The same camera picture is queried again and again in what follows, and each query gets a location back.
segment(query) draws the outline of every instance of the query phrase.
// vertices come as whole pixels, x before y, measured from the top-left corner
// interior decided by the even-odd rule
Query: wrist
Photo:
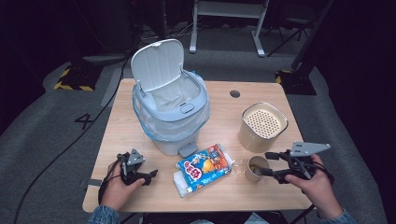
[[[317,209],[318,215],[322,219],[339,217],[344,213],[343,208],[337,201],[317,206]]]
[[[118,207],[118,205],[117,204],[114,204],[114,203],[111,203],[111,202],[102,202],[101,204],[100,204],[100,206],[104,206],[104,207],[107,207],[107,208],[109,208],[109,209],[112,209],[112,210],[114,210],[115,212],[118,212],[119,210],[120,210],[120,208]]]

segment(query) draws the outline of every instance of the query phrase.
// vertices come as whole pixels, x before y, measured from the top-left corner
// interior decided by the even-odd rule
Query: cylindrical container
[[[270,164],[264,157],[254,156],[247,162],[247,169],[245,171],[245,177],[250,182],[259,182],[263,175],[260,172],[260,168],[270,169]]]
[[[266,152],[288,125],[286,117],[275,107],[257,103],[242,114],[239,142],[251,152]]]

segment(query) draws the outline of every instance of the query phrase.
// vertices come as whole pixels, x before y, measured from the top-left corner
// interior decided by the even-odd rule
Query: sleeve
[[[355,219],[348,213],[346,209],[343,209],[344,213],[335,218],[321,219],[318,224],[356,224]]]
[[[87,224],[119,224],[120,215],[114,209],[106,206],[97,206],[93,210]]]

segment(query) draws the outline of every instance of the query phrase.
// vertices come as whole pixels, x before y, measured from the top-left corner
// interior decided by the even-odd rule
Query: hand
[[[311,155],[311,158],[323,165],[317,154]],[[304,180],[295,175],[286,175],[285,179],[305,193],[306,197],[318,209],[320,218],[334,218],[343,214],[344,211],[334,196],[329,178],[319,169],[310,180]]]
[[[119,162],[116,167],[114,167],[111,175],[108,177],[109,181],[101,203],[101,205],[111,207],[116,211],[119,211],[126,204],[126,202],[128,202],[131,194],[140,188],[140,186],[142,186],[146,181],[144,178],[141,178],[136,180],[130,186],[126,186],[121,180],[120,173],[121,168]]]

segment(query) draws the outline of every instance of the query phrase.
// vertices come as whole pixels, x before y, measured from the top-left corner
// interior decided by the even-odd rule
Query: trash bin
[[[183,69],[184,49],[167,39],[140,49],[132,58],[133,107],[146,135],[166,155],[187,157],[210,117],[205,83]]]

